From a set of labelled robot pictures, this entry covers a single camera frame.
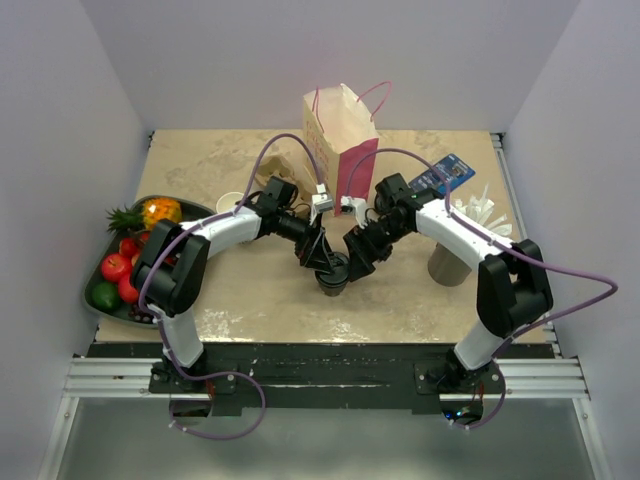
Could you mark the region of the black coffee cup lid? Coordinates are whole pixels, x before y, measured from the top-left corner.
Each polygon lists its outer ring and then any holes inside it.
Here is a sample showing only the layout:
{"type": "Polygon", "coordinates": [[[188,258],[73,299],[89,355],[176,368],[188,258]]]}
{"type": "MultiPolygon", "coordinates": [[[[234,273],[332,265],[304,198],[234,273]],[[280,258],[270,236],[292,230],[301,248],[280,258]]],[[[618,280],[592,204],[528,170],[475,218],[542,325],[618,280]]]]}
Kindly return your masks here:
{"type": "Polygon", "coordinates": [[[349,282],[349,258],[341,252],[330,252],[328,260],[329,272],[317,271],[315,278],[326,295],[337,296],[349,282]]]}

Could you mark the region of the cardboard cup carrier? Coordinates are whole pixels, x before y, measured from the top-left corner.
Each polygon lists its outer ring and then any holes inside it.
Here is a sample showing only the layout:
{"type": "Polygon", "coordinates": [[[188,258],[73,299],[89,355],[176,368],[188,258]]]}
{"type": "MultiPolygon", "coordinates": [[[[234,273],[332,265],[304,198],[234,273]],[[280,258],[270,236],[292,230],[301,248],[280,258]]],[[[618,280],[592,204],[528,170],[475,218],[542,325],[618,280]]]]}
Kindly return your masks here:
{"type": "Polygon", "coordinates": [[[298,184],[292,164],[281,155],[270,155],[265,157],[258,166],[252,190],[262,190],[272,176],[294,185],[298,184]]]}

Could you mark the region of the dark paper coffee cup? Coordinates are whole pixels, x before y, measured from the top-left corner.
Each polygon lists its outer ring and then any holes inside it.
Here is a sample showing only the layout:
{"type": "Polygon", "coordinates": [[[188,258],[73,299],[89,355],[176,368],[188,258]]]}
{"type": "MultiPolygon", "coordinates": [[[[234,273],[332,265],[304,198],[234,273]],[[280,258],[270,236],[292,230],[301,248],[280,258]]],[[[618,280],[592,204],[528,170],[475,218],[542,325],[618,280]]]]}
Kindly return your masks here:
{"type": "Polygon", "coordinates": [[[344,291],[346,287],[346,283],[341,283],[341,284],[320,283],[319,287],[325,295],[329,297],[336,297],[344,291]]]}

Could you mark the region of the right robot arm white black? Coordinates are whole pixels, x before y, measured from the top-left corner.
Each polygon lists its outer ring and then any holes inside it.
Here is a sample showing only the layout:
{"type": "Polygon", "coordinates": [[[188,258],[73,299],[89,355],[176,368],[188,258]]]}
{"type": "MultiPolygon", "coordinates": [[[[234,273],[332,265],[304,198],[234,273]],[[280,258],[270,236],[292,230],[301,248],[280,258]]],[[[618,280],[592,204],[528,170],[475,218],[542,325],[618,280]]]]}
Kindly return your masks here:
{"type": "Polygon", "coordinates": [[[349,279],[372,274],[376,263],[389,258],[393,244],[411,233],[435,240],[476,272],[478,320],[429,375],[440,387],[469,392],[503,342],[553,305],[540,248],[531,240],[513,243],[477,223],[462,225],[447,212],[442,194],[431,188],[414,192],[399,174],[384,178],[376,190],[385,205],[376,220],[367,219],[364,199],[344,196],[340,201],[342,212],[358,222],[343,237],[349,279]]]}

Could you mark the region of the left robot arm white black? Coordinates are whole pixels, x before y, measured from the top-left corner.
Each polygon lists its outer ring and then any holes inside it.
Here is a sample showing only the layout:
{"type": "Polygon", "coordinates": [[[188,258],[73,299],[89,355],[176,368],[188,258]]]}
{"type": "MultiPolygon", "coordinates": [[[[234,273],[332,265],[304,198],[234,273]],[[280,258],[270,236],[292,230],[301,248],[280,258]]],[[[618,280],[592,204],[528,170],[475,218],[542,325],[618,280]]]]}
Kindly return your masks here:
{"type": "Polygon", "coordinates": [[[171,378],[183,391],[196,392],[207,380],[207,368],[198,362],[204,346],[193,304],[213,256],[275,234],[294,244],[300,266],[314,272],[325,295],[344,290],[349,259],[331,250],[320,214],[303,219],[293,213],[297,194],[297,186],[272,177],[244,205],[197,221],[161,220],[152,228],[130,281],[139,293],[139,307],[161,326],[164,355],[176,363],[171,378]]]}

